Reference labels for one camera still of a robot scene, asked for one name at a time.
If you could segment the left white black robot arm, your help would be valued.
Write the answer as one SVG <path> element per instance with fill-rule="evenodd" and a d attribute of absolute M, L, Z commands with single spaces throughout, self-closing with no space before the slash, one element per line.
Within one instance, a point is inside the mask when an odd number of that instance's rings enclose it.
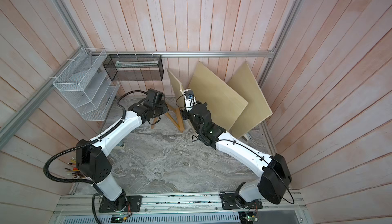
<path fill-rule="evenodd" d="M 149 89 L 142 93 L 146 97 L 129 108 L 120 104 L 124 96 L 120 97 L 117 100 L 117 106 L 122 110 L 121 118 L 97 137 L 89 141 L 81 140 L 77 143 L 77 169 L 92 181 L 91 185 L 94 189 L 116 212 L 125 209 L 127 197 L 125 191 L 114 179 L 112 165 L 107 157 L 117 144 L 133 130 L 168 112 L 165 95 L 162 92 Z"/>

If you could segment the plywood board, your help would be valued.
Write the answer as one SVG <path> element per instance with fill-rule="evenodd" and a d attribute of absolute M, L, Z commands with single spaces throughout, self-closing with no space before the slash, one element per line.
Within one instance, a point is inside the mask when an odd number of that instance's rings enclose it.
<path fill-rule="evenodd" d="M 231 135 L 240 138 L 273 113 L 247 62 L 240 66 L 227 84 L 248 102 L 230 130 Z"/>
<path fill-rule="evenodd" d="M 248 105 L 243 97 L 201 62 L 196 66 L 189 89 L 196 100 L 207 103 L 212 121 L 227 131 Z"/>
<path fill-rule="evenodd" d="M 170 79 L 170 83 L 176 97 L 176 104 L 179 107 L 184 107 L 184 88 L 182 83 L 177 79 L 177 77 L 167 69 L 167 73 Z"/>

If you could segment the wooden easel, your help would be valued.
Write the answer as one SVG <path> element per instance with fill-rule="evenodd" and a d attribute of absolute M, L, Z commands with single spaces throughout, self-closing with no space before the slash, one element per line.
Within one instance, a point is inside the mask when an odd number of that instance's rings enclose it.
<path fill-rule="evenodd" d="M 184 121 L 182 119 L 182 114 L 180 109 L 172 107 L 168 102 L 166 102 L 166 105 L 168 106 L 169 111 L 165 113 L 165 115 L 180 132 L 184 132 L 185 130 Z M 175 119 L 171 116 L 170 112 L 174 113 Z"/>

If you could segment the pink cup of pencils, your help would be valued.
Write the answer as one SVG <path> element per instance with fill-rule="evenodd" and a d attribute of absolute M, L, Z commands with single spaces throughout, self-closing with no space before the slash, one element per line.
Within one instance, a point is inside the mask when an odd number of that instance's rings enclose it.
<path fill-rule="evenodd" d="M 79 169 L 76 168 L 76 159 L 71 158 L 68 162 L 67 167 L 64 168 L 67 175 L 71 176 L 73 179 L 84 179 L 86 175 L 84 175 Z"/>

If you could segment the aluminium front rail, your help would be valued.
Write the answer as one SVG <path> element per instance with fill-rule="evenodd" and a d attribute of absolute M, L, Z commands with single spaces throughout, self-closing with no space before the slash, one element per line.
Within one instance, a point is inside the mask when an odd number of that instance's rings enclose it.
<path fill-rule="evenodd" d="M 312 219 L 299 191 L 285 194 L 274 205 L 261 198 L 241 209 L 222 201 L 218 192 L 134 194 L 136 210 L 101 212 L 102 201 L 90 195 L 60 198 L 51 224 L 311 224 Z"/>

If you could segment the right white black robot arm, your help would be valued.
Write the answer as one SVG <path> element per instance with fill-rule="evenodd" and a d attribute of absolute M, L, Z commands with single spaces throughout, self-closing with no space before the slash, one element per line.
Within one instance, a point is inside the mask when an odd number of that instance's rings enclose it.
<path fill-rule="evenodd" d="M 242 182 L 229 202 L 242 209 L 252 206 L 261 198 L 278 205 L 289 192 L 292 181 L 291 173 L 286 160 L 280 154 L 273 156 L 250 147 L 232 136 L 224 128 L 216 125 L 211 119 L 211 113 L 206 103 L 196 101 L 194 98 L 184 99 L 182 110 L 184 120 L 189 120 L 197 133 L 197 139 L 206 146 L 224 152 L 243 165 L 247 166 L 258 179 L 252 182 Z"/>

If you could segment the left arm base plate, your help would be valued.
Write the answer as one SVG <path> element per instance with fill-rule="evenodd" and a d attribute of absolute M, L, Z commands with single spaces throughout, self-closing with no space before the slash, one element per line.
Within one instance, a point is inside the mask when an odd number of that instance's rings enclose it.
<path fill-rule="evenodd" d="M 109 212 L 139 212 L 143 197 L 141 195 L 121 195 L 116 201 L 103 197 L 99 213 Z"/>

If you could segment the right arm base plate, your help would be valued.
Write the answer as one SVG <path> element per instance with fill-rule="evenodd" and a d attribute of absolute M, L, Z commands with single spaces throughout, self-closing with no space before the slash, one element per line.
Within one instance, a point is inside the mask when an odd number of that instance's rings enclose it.
<path fill-rule="evenodd" d="M 222 208 L 224 210 L 235 210 L 235 209 L 262 209 L 262 202 L 258 199 L 253 202 L 246 202 L 236 193 L 220 192 L 219 197 L 221 199 Z"/>

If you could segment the horizontal aluminium wall profile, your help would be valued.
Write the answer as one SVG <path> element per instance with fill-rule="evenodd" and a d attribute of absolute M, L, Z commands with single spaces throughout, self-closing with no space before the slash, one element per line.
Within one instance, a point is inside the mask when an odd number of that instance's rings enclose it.
<path fill-rule="evenodd" d="M 162 58 L 271 58 L 273 51 L 106 51 L 107 55 L 160 55 Z"/>

